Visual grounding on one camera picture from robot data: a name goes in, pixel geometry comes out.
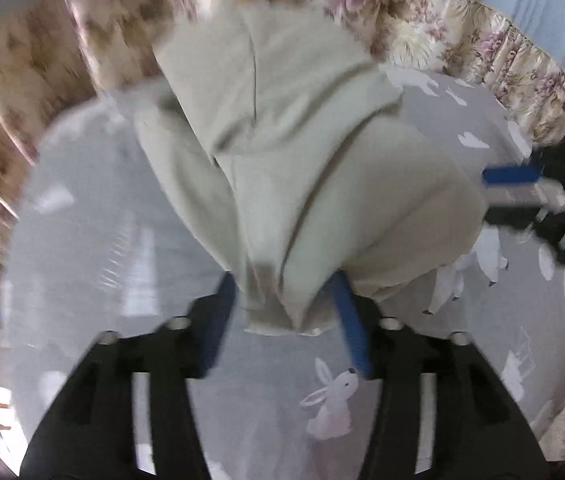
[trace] gray tablecloth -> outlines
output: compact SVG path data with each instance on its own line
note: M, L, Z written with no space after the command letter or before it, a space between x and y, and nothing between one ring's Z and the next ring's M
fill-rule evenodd
M404 83L409 120L477 186L487 164L518 162L528 152L529 143L487 90L443 75L390 72ZM0 310L27 437L98 332L153 330L184 314L222 275L168 204L136 139L135 110L164 85L158 80L68 112L41 148ZM484 191L492 202L564 206L549 186ZM537 434L565 403L565 269L554 267L533 237L486 228L471 254L410 283L383 309L428 335L469 332ZM241 314L230 322L218 367L208 379L190 382L214 478L356 478L379 385L348 375L339 330L253 335L243 332ZM146 406L143 383L139 378L138 406ZM325 421L326 396L344 402ZM143 409L136 410L136 440L150 462Z

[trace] beige cloth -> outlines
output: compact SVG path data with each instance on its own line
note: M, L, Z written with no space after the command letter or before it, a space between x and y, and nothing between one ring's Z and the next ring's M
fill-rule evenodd
M378 298L471 249L481 196L321 14L228 6L178 23L156 58L174 95L139 114L140 142L176 212L246 292L250 330L333 319L315 298L338 269Z

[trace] curtain fold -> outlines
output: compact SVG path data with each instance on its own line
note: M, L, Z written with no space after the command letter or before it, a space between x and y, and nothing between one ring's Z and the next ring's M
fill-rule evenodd
M565 134L565 70L478 0L269 1L322 9L379 61L486 85L538 142ZM202 19L215 4L222 0L37 0L0 20L0 270L51 121L97 92L158 75L152 42L175 16Z

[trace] rabbit ear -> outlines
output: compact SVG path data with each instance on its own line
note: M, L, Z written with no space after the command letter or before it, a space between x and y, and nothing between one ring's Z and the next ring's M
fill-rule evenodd
M334 382L334 377L331 374L331 370L320 357L316 357L316 373L319 375L320 382L329 386Z
M322 402L327 398L327 389L328 388L320 388L312 394L309 394L307 397L301 400L301 406L303 406L304 408L309 408L310 406Z

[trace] white bunny print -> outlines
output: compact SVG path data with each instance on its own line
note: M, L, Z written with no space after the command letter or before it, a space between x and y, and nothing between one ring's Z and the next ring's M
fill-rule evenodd
M353 368L349 368L334 379L327 364L318 357L316 373L325 387L301 400L301 406L308 408L323 400L325 404L320 406L318 414L307 423L307 433L318 440L346 435L352 431L347 399L358 388L358 375Z

